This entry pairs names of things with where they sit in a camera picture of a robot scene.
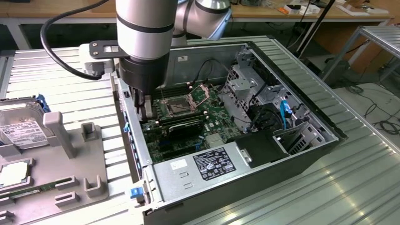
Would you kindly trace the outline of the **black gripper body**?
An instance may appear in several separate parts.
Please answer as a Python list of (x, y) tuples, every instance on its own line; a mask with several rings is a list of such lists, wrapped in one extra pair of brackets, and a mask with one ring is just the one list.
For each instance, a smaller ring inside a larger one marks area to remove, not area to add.
[(150, 95), (165, 80), (167, 62), (169, 53), (153, 60), (141, 60), (133, 57), (119, 58), (119, 77), (143, 95)]

